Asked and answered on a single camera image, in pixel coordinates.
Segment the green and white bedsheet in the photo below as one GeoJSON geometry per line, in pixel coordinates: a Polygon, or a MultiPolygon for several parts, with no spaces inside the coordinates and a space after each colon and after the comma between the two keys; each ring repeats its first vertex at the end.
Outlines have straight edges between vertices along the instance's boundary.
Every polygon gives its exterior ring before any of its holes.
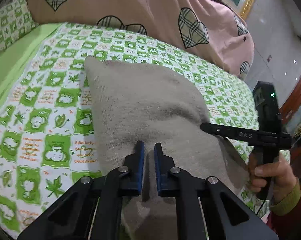
{"type": "MultiPolygon", "coordinates": [[[[168,67],[199,89],[212,123],[258,129],[246,84],[215,65],[144,35],[64,23],[43,42],[0,111],[0,226],[14,238],[80,177],[101,176],[88,55],[168,67]]],[[[230,141],[247,162],[252,147],[230,141]]],[[[239,197],[255,212],[261,204],[245,189],[239,197]]]]}

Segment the folded towel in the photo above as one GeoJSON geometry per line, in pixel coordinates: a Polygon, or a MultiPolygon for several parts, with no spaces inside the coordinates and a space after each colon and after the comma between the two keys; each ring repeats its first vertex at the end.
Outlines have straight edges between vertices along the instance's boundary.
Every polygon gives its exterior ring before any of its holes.
{"type": "Polygon", "coordinates": [[[156,189],[156,142],[193,176],[214,175],[236,194],[248,181],[246,165],[230,142],[200,130],[209,122],[208,110],[186,78],[159,65],[94,57],[84,67],[103,172],[122,165],[138,140],[145,142],[142,196],[127,200],[122,211],[131,239],[177,239],[175,200],[158,197],[156,189]]]}

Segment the wrist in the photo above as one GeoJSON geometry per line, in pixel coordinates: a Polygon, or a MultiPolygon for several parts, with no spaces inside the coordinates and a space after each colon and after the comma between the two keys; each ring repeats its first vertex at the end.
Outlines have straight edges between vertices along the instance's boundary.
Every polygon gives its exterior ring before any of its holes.
{"type": "Polygon", "coordinates": [[[270,209],[278,216],[284,216],[292,211],[296,207],[301,197],[301,190],[299,187],[298,178],[296,178],[296,184],[291,192],[284,197],[279,203],[270,205],[270,209]]]}
{"type": "Polygon", "coordinates": [[[281,185],[274,188],[274,204],[277,204],[281,202],[288,194],[292,192],[294,187],[296,186],[298,182],[298,178],[292,174],[290,178],[286,180],[285,185],[281,185]]]}

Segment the bed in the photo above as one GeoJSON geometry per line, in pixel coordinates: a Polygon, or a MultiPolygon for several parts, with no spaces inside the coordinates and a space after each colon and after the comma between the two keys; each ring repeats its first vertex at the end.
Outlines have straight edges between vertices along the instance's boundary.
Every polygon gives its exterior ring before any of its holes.
{"type": "MultiPolygon", "coordinates": [[[[13,238],[79,178],[102,176],[84,71],[87,56],[170,68],[201,92],[211,123],[258,129],[247,85],[182,49],[96,25],[31,23],[25,30],[28,34],[0,51],[0,227],[13,238]]],[[[252,147],[230,142],[247,163],[252,147]]],[[[289,151],[283,153],[289,159],[289,151]]],[[[254,212],[262,204],[245,188],[238,197],[254,212]]],[[[268,209],[266,203],[259,217],[268,209]]]]}

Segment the leaf print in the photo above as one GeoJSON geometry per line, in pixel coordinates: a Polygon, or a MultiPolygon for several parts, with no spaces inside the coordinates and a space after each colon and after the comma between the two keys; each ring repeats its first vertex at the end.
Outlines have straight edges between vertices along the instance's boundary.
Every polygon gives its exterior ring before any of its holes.
{"type": "Polygon", "coordinates": [[[54,128],[61,128],[66,124],[66,115],[58,115],[55,118],[55,127],[54,128]]]}
{"type": "Polygon", "coordinates": [[[58,176],[57,179],[54,179],[54,182],[51,182],[50,180],[46,179],[46,183],[48,185],[46,189],[51,191],[48,197],[50,197],[53,193],[56,197],[59,197],[60,195],[63,195],[65,193],[64,190],[60,189],[60,187],[62,186],[60,176],[58,176]]]}
{"type": "Polygon", "coordinates": [[[251,211],[255,212],[255,206],[254,206],[252,200],[248,201],[248,202],[246,203],[246,206],[248,206],[248,207],[251,209],[251,211]]]}
{"type": "Polygon", "coordinates": [[[244,190],[244,191],[242,192],[241,196],[242,196],[242,199],[243,199],[243,201],[244,201],[244,200],[247,198],[247,196],[248,196],[248,191],[247,191],[247,190],[244,190]]]}
{"type": "Polygon", "coordinates": [[[37,83],[41,82],[44,78],[45,74],[42,74],[39,78],[36,79],[37,83]]]}
{"type": "Polygon", "coordinates": [[[20,122],[20,123],[23,123],[23,120],[25,119],[25,117],[23,117],[23,114],[19,111],[17,114],[15,114],[15,122],[14,122],[14,125],[17,124],[17,122],[20,122]]]}
{"type": "Polygon", "coordinates": [[[232,121],[227,121],[227,123],[229,124],[229,126],[234,126],[234,124],[232,123],[232,121]]]}
{"type": "Polygon", "coordinates": [[[119,57],[119,56],[114,55],[114,56],[111,56],[111,59],[112,59],[112,60],[119,60],[118,57],[119,57]]]}
{"type": "Polygon", "coordinates": [[[84,80],[84,87],[89,87],[89,84],[88,84],[88,79],[87,79],[87,77],[85,77],[85,80],[84,80]]]}
{"type": "Polygon", "coordinates": [[[243,161],[247,160],[247,155],[245,153],[240,154],[241,158],[243,159],[243,161]]]}
{"type": "Polygon", "coordinates": [[[79,81],[79,74],[77,74],[77,75],[75,75],[75,76],[69,75],[68,80],[69,80],[69,81],[72,81],[73,83],[78,82],[78,81],[79,81]]]}
{"type": "Polygon", "coordinates": [[[3,186],[4,187],[11,187],[12,186],[12,172],[11,171],[4,171],[3,175],[2,175],[2,179],[3,179],[3,186]]]}

